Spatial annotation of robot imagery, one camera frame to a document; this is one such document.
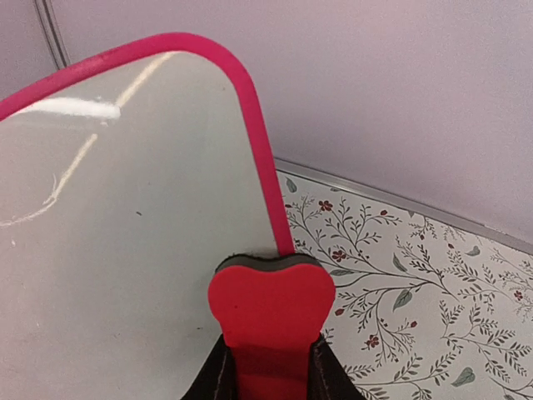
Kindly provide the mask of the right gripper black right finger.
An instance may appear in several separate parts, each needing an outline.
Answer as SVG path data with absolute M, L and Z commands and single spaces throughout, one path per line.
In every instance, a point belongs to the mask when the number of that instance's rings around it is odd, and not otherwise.
M 310 399 L 365 400 L 322 334 L 310 349 Z

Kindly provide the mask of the pink framed whiteboard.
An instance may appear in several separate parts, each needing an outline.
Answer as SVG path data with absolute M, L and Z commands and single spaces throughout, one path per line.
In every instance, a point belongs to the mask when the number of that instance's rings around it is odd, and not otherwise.
M 253 81 L 167 33 L 1 102 L 1 396 L 178 399 L 219 262 L 293 249 Z

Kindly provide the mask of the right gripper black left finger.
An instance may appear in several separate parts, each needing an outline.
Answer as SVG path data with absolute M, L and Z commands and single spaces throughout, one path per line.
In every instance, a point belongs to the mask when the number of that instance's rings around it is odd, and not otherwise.
M 236 365 L 222 335 L 181 400 L 237 400 Z

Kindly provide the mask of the red whiteboard eraser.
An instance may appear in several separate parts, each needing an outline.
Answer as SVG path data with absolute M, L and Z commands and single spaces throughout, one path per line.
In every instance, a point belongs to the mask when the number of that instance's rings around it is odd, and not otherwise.
M 207 291 L 237 370 L 241 399 L 304 399 L 311 345 L 336 289 L 312 256 L 224 260 Z

